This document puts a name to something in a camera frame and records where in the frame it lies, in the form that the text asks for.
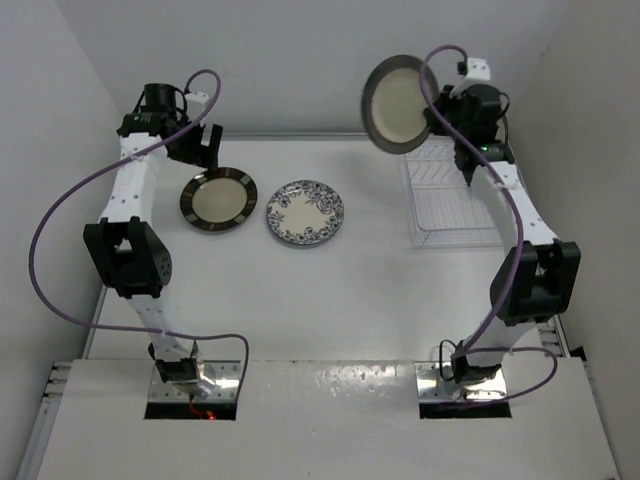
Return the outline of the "grey rim plate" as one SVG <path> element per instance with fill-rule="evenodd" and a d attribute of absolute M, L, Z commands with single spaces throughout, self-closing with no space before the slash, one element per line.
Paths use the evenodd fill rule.
<path fill-rule="evenodd" d="M 380 150 L 404 155 L 420 147 L 430 130 L 424 111 L 440 92 L 430 68 L 412 55 L 383 60 L 362 90 L 360 112 L 364 131 Z"/>
<path fill-rule="evenodd" d="M 504 114 L 501 118 L 501 128 L 502 128 L 502 134 L 503 134 L 503 144 L 505 145 L 505 149 L 509 149 L 509 121 L 508 121 L 508 117 L 506 114 Z"/>

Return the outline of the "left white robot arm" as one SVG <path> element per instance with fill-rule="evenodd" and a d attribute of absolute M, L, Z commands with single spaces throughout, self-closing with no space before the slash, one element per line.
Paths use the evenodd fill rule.
<path fill-rule="evenodd" d="M 206 105 L 209 98 L 168 84 L 144 86 L 117 131 L 125 163 L 117 169 L 98 222 L 85 226 L 83 239 L 104 285 L 127 301 L 147 329 L 161 380 L 189 397 L 205 398 L 215 381 L 196 342 L 169 333 L 173 321 L 162 292 L 171 280 L 172 259 L 151 223 L 157 178 L 166 161 L 204 169 L 218 165 L 222 129 L 214 127 L 205 141 L 204 125 L 189 120 L 189 101 Z"/>

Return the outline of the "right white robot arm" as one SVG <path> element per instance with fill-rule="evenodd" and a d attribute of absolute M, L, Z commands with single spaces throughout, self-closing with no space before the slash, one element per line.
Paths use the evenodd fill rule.
<path fill-rule="evenodd" d="M 443 380 L 458 385 L 494 377 L 523 336 L 567 310 L 581 261 L 578 245 L 542 220 L 507 140 L 497 137 L 508 129 L 504 96 L 488 84 L 462 91 L 447 85 L 424 112 L 432 133 L 453 138 L 455 165 L 489 212 L 505 253 L 489 287 L 489 313 L 440 368 Z"/>

